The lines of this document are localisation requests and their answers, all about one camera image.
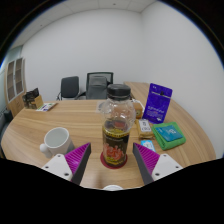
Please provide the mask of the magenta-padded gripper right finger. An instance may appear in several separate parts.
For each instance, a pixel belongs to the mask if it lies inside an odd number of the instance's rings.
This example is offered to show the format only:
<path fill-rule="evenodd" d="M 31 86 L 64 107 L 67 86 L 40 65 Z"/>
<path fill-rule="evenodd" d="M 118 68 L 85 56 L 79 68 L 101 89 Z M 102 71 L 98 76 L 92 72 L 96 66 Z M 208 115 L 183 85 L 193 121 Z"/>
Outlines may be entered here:
<path fill-rule="evenodd" d="M 137 143 L 133 144 L 133 154 L 145 185 L 182 169 L 168 154 L 159 155 Z"/>

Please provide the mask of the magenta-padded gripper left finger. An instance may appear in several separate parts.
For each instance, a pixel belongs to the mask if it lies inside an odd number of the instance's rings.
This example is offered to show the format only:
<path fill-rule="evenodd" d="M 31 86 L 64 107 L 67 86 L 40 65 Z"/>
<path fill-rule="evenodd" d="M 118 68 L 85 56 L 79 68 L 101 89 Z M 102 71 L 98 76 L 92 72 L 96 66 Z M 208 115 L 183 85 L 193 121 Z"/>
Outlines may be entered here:
<path fill-rule="evenodd" d="M 91 144 L 84 144 L 66 155 L 57 154 L 42 169 L 79 185 L 91 154 Z"/>

